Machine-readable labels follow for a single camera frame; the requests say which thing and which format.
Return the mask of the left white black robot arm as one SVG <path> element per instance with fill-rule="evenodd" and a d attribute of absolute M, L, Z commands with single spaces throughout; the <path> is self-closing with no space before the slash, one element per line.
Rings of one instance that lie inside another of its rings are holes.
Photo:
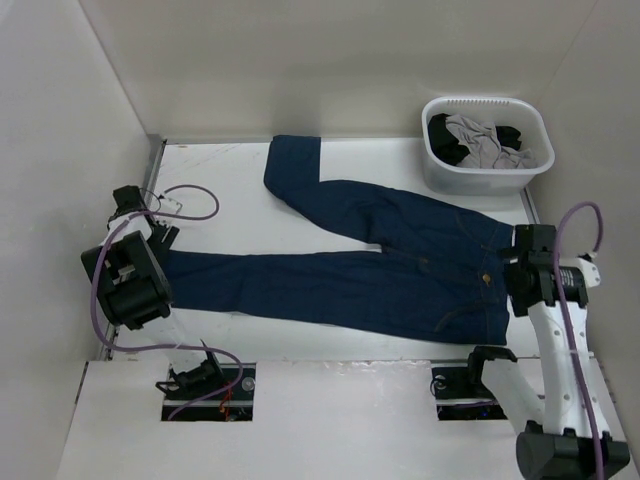
<path fill-rule="evenodd" d="M 113 197 L 108 236 L 81 254 L 91 300 L 109 324 L 168 346 L 169 379 L 156 384 L 168 399 L 216 397 L 225 384 L 223 370 L 215 353 L 188 334 L 172 312 L 173 295 L 162 270 L 179 228 L 158 219 L 137 186 L 116 189 Z"/>

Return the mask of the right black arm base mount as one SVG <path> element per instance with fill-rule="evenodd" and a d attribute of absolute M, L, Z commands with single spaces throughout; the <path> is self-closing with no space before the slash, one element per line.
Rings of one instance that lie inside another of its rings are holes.
<path fill-rule="evenodd" d="M 484 386 L 473 384 L 466 366 L 437 364 L 432 368 L 430 392 L 439 421 L 492 421 L 507 417 Z"/>

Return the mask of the dark blue denim trousers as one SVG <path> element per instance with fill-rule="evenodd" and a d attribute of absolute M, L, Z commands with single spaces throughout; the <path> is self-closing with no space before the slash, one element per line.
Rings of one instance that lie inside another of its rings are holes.
<path fill-rule="evenodd" d="M 335 325 L 420 341 L 504 345 L 502 250 L 510 225 L 433 198 L 322 180 L 321 141 L 278 135 L 267 190 L 363 251 L 226 255 L 171 251 L 163 270 L 177 308 Z"/>

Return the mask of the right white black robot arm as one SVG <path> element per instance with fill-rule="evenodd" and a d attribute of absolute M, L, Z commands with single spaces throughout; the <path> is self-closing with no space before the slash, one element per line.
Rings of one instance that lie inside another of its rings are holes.
<path fill-rule="evenodd" d="M 501 253 L 513 313 L 534 328 L 543 394 L 502 347 L 476 347 L 463 380 L 475 395 L 491 393 L 511 423 L 523 478 L 611 479 L 631 455 L 612 435 L 590 363 L 588 291 L 600 285 L 601 275 L 594 253 L 559 258 L 559 236 L 551 225 L 518 225 L 512 246 Z"/>

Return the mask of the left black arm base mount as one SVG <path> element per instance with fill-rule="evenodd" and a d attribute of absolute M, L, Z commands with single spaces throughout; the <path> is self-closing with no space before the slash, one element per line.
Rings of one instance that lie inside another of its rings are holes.
<path fill-rule="evenodd" d="M 211 383 L 198 381 L 193 386 L 179 386 L 171 377 L 155 384 L 163 395 L 160 419 L 163 422 L 250 422 L 254 414 L 257 365 L 221 366 L 222 376 Z"/>

